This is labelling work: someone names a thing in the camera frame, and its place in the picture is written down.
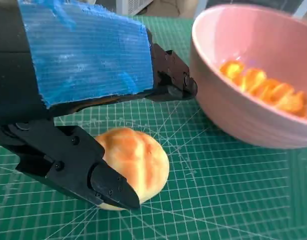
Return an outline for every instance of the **bun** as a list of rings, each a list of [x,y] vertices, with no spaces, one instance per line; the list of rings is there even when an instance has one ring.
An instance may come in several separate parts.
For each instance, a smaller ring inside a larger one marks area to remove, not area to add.
[[[103,159],[123,175],[137,193],[140,204],[157,195],[169,176],[169,160],[151,136],[130,128],[113,128],[95,138],[104,149]],[[105,210],[123,210],[106,203]]]

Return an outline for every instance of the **blue painter's tape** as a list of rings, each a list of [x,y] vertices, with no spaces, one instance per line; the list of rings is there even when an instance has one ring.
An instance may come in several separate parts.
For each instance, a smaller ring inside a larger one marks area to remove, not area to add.
[[[53,105],[153,88],[146,27],[100,5],[18,0],[38,90]]]

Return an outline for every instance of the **green cutting mat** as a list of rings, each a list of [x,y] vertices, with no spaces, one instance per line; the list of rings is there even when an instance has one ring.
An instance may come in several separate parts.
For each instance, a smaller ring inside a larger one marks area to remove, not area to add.
[[[188,63],[191,20],[140,20]],[[18,159],[0,147],[0,240],[307,239],[307,149],[237,141],[195,100],[93,107],[56,123],[150,134],[169,155],[168,182],[140,210],[107,212],[14,171]]]

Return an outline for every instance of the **robotic arm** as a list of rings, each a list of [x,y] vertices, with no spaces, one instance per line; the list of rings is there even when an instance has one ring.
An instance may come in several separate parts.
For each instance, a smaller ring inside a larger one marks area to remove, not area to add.
[[[188,66],[172,51],[150,44],[153,86],[138,94],[111,95],[47,108],[39,94],[29,43],[17,6],[0,4],[0,146],[20,158],[16,170],[76,199],[137,209],[127,180],[103,160],[105,149],[79,126],[53,118],[91,106],[146,98],[184,101],[197,94]]]

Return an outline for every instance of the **ceramic bowl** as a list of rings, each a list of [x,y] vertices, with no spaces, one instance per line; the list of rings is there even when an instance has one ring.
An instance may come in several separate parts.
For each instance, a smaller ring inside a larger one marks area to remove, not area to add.
[[[218,5],[195,19],[190,51],[196,99],[219,128],[256,146],[307,147],[307,119],[241,92],[221,74],[220,65],[237,58],[307,94],[307,22],[265,7]]]

